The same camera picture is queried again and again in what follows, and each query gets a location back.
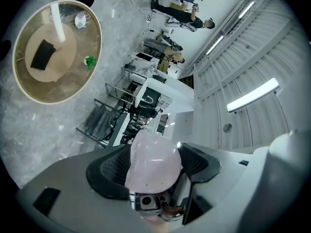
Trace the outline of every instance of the gray floor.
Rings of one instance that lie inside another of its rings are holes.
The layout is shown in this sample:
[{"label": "gray floor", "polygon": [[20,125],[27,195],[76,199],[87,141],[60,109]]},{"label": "gray floor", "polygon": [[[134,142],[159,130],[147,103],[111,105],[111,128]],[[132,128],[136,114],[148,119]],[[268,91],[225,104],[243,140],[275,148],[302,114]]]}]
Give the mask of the gray floor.
[{"label": "gray floor", "polygon": [[[27,0],[5,39],[14,43],[27,18],[51,1]],[[149,13],[150,0],[132,1],[144,14]],[[12,50],[0,63],[0,155],[20,187],[55,161],[93,150],[75,127],[92,111],[94,98],[107,99],[105,83],[117,83],[127,55],[140,48],[147,23],[130,0],[95,0],[91,8],[101,23],[103,49],[92,79],[74,98],[58,105],[35,103],[17,86]],[[115,10],[114,18],[111,9]],[[153,21],[151,28],[159,31],[162,23]]]}]

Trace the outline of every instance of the white wall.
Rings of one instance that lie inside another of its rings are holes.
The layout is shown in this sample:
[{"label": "white wall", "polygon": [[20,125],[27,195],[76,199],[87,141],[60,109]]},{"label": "white wall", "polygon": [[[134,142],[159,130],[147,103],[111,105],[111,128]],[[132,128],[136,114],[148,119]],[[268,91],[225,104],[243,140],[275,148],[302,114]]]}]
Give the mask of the white wall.
[{"label": "white wall", "polygon": [[157,71],[158,75],[166,79],[166,85],[178,90],[180,93],[184,94],[185,97],[189,99],[194,98],[194,90],[187,86],[186,84],[180,82],[179,80],[161,72]]},{"label": "white wall", "polygon": [[170,139],[175,145],[177,142],[192,143],[193,111],[170,114],[163,136]]},{"label": "white wall", "polygon": [[172,78],[178,79],[179,76],[182,74],[182,69],[177,67],[176,65],[171,64],[171,67],[168,69],[167,73]]},{"label": "white wall", "polygon": [[[201,19],[213,18],[216,27],[223,17],[232,9],[239,0],[195,0],[199,4],[200,12],[197,16]],[[194,55],[203,46],[206,40],[213,34],[215,29],[198,29],[197,32],[190,32],[185,29],[175,28],[171,39],[183,47],[185,63],[178,64],[179,67],[186,68]]]},{"label": "white wall", "polygon": [[311,100],[307,99],[311,91],[310,61],[304,66],[306,68],[298,70],[277,94],[290,130],[301,131],[311,127]]}]

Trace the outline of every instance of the black bag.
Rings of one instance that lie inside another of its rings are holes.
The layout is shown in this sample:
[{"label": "black bag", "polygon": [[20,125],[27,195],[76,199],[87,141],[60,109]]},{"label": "black bag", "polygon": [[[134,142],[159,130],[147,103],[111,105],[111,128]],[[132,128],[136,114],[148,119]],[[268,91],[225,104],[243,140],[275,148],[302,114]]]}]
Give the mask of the black bag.
[{"label": "black bag", "polygon": [[34,59],[31,63],[31,67],[44,71],[52,54],[55,51],[56,49],[51,43],[43,40],[38,47],[37,52],[35,53]]}]

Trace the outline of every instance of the white desk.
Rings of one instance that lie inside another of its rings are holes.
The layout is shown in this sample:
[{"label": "white desk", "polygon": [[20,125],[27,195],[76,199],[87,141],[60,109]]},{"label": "white desk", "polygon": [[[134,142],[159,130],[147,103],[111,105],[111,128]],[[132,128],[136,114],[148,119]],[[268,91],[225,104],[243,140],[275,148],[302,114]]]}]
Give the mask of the white desk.
[{"label": "white desk", "polygon": [[136,98],[135,98],[135,108],[138,107],[140,101],[142,100],[142,97],[144,96],[145,91],[146,91],[146,89],[147,89],[149,80],[150,80],[150,78],[147,78],[147,79],[146,79],[146,81],[145,81],[144,84],[142,85],[140,91],[139,91],[138,94],[136,95]]},{"label": "white desk", "polygon": [[123,137],[123,133],[125,132],[126,127],[128,126],[129,122],[130,122],[130,114],[127,113],[126,118],[125,118],[125,120],[123,121],[123,123],[122,123],[122,125],[121,125],[121,127],[120,127],[120,130],[119,130],[119,132],[118,132],[118,135],[117,135],[117,137],[115,138],[114,142],[112,143],[113,146],[118,146],[118,145],[120,145],[121,139],[122,139],[122,137]]}]

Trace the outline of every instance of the camera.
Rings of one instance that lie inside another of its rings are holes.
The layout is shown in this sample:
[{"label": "camera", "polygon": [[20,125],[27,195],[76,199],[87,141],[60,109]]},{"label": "camera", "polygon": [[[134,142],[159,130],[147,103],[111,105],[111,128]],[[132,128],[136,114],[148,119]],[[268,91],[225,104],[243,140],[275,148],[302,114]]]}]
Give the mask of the camera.
[{"label": "camera", "polygon": [[144,195],[140,197],[140,207],[142,210],[154,210],[158,208],[154,195]]}]

